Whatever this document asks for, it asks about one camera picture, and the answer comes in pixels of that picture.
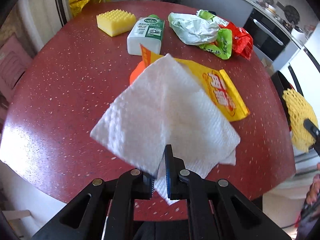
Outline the person's right hand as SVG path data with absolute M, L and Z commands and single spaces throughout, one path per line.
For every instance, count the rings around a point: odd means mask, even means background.
M 319 189 L 320 189 L 320 178 L 319 178 L 319 174 L 317 174 L 314 176 L 312 184 L 310 185 L 309 191 L 306 195 L 306 203 L 308 205 L 312 205 L 317 201 Z

